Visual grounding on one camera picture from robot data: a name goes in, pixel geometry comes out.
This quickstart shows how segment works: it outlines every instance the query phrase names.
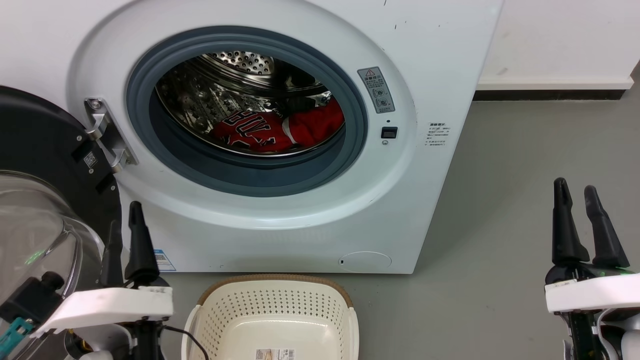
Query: laundry basket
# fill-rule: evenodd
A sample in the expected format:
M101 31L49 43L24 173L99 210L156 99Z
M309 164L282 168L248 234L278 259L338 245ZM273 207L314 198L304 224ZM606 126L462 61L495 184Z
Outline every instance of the laundry basket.
M304 275L245 275L211 286L185 330L211 360L357 360L358 318L340 285ZM203 360L182 337L182 360Z

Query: gray floor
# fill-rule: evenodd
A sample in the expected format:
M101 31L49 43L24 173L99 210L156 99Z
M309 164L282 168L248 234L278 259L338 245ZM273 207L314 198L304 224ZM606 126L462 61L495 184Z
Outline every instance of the gray floor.
M595 185L640 270L639 138L638 85L620 101L474 103L415 273L327 275L353 298L360 358L560 359L566 329L543 291L552 182L567 179L592 255L582 190ZM170 323L182 327L206 287L227 276L166 275ZM179 336L163 341L179 359Z

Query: metal hinge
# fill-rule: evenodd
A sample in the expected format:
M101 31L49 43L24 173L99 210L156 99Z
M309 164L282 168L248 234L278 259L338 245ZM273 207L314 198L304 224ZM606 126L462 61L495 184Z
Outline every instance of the metal hinge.
M84 108L92 125L86 133L98 143L113 172L121 171L128 164L137 165L138 162L120 134L104 99L88 97L84 100Z

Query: blue and white sticker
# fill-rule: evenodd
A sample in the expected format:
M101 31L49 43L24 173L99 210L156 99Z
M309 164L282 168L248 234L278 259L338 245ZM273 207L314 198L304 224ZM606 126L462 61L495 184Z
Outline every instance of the blue and white sticker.
M175 271L175 267L173 267L164 251L155 249L154 252L156 253L156 263L160 271Z

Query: white wall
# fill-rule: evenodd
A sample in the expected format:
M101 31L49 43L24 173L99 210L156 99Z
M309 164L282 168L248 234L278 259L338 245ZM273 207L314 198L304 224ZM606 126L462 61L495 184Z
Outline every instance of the white wall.
M626 89L640 0L505 0L478 90Z

